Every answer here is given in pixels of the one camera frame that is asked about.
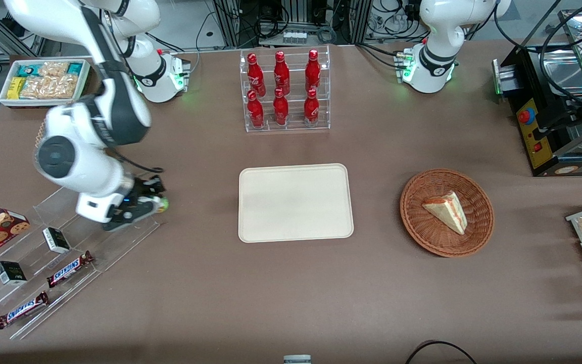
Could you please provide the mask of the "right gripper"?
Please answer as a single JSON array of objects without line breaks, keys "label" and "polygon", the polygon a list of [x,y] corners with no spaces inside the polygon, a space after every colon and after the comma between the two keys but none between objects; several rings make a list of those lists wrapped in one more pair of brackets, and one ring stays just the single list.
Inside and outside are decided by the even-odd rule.
[{"label": "right gripper", "polygon": [[[166,191],[159,174],[148,179],[134,176],[134,198],[138,200],[138,210],[163,210],[163,193]],[[129,189],[118,189],[104,196],[78,193],[76,213],[99,223],[108,223],[113,217],[122,216],[122,203]]]}]

